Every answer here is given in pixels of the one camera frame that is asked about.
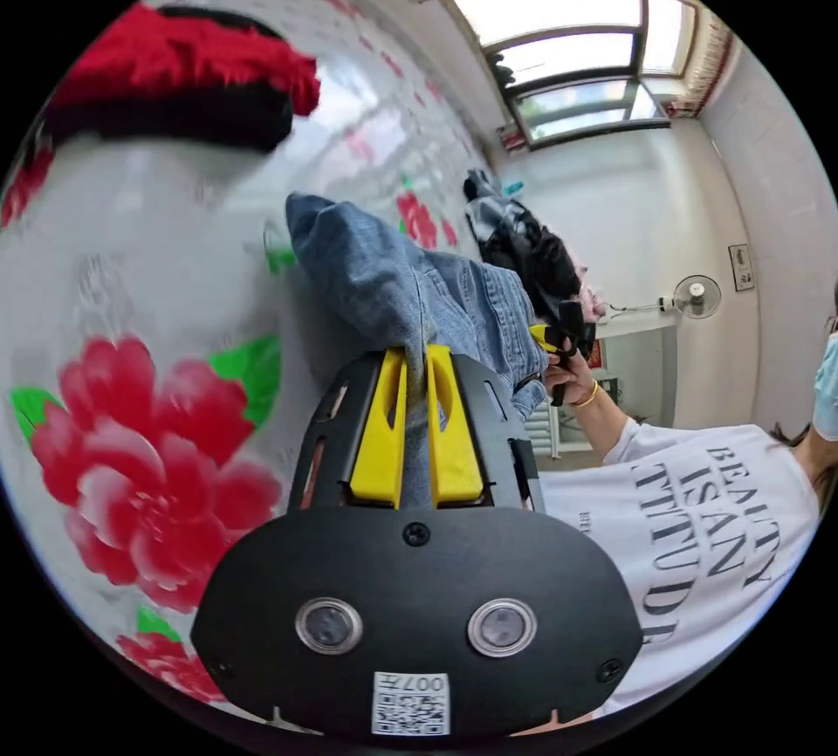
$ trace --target electric fan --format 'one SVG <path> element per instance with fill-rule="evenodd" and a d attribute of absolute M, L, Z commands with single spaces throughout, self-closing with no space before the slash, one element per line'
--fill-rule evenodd
<path fill-rule="evenodd" d="M 680 311 L 691 320 L 706 320 L 717 310 L 722 301 L 719 286 L 709 276 L 688 276 L 678 284 L 671 299 L 661 297 L 658 308 L 661 311 Z"/>

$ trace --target white tile wall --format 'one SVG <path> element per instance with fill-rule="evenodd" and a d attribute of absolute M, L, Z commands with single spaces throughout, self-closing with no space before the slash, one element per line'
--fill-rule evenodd
<path fill-rule="evenodd" d="M 59 148 L 25 213 L 0 230 L 0 300 L 15 312 L 0 329 L 0 491 L 67 605 L 111 645 L 134 633 L 138 605 L 154 608 L 183 638 L 194 610 L 174 610 L 162 594 L 152 601 L 83 564 L 65 534 L 66 508 L 45 489 L 8 397 L 21 387 L 59 392 L 60 369 L 92 330 L 79 290 L 85 265 L 106 266 L 88 294 L 97 299 L 95 333 L 142 339 L 158 387 L 179 359 L 276 335 L 281 388 L 271 415 L 238 453 L 270 466 L 287 488 L 323 390 L 367 346 L 329 314 L 301 271 L 272 274 L 265 230 L 274 230 L 275 245 L 287 244 L 292 190 L 352 200 L 394 226 L 407 213 L 399 197 L 409 190 L 437 227 L 436 248 L 478 257 L 464 219 L 463 181 L 469 168 L 485 167 L 421 51 L 379 24 L 366 0 L 147 1 L 263 21 L 316 57 L 321 88 L 317 109 L 295 117 L 270 154 L 78 137 Z M 230 704 L 224 709 L 238 714 Z"/>
<path fill-rule="evenodd" d="M 746 240 L 725 169 L 693 119 L 568 142 L 512 157 L 505 182 L 565 238 L 616 306 L 654 304 L 693 274 L 713 277 L 722 304 L 708 320 L 631 313 L 600 327 L 609 337 L 674 322 L 674 424 L 695 429 L 751 420 L 757 379 L 759 290 L 736 293 L 728 246 Z"/>
<path fill-rule="evenodd" d="M 812 409 L 824 321 L 838 278 L 838 208 L 806 129 L 743 47 L 701 121 L 736 190 L 759 287 L 760 359 L 754 421 L 797 432 Z"/>
<path fill-rule="evenodd" d="M 495 129 L 506 121 L 497 91 L 442 1 L 366 1 L 391 23 L 389 28 L 397 28 L 410 41 L 409 48 L 417 53 L 417 62 L 433 65 L 446 96 L 468 126 L 483 136 L 493 137 Z"/>

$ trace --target pink clothing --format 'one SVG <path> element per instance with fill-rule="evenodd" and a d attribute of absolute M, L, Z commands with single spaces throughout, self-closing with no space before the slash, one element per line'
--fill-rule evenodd
<path fill-rule="evenodd" d="M 567 248 L 567 252 L 570 255 L 570 258 L 574 262 L 574 267 L 576 268 L 576 275 L 579 277 L 579 281 L 582 283 L 582 287 L 579 290 L 579 298 L 578 301 L 582 306 L 582 314 L 585 317 L 586 322 L 599 322 L 608 312 L 608 309 L 605 306 L 605 303 L 600 299 L 597 292 L 594 290 L 593 287 L 587 281 L 587 267 L 574 255 L 573 251 L 567 247 L 567 243 L 565 243 Z"/>

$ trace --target denim jeans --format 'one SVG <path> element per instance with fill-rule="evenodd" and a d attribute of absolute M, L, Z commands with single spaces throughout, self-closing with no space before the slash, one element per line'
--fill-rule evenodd
<path fill-rule="evenodd" d="M 351 203 L 294 193 L 285 214 L 294 254 L 324 302 L 368 340 L 370 350 L 405 349 L 402 506 L 429 506 L 428 344 L 448 346 L 493 369 L 522 420 L 546 398 L 537 376 L 546 369 L 547 355 L 529 333 L 535 317 L 521 281 L 512 271 L 423 250 Z"/>

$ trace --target gold bracelet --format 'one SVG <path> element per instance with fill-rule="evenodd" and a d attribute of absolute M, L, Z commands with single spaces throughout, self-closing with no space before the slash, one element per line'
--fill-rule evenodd
<path fill-rule="evenodd" d="M 587 399 L 587 401 L 583 401 L 581 404 L 571 404 L 570 406 L 574 409 L 582 409 L 582 407 L 586 407 L 591 401 L 594 400 L 596 394 L 600 391 L 600 382 L 594 381 L 594 391 L 591 393 L 591 397 Z"/>

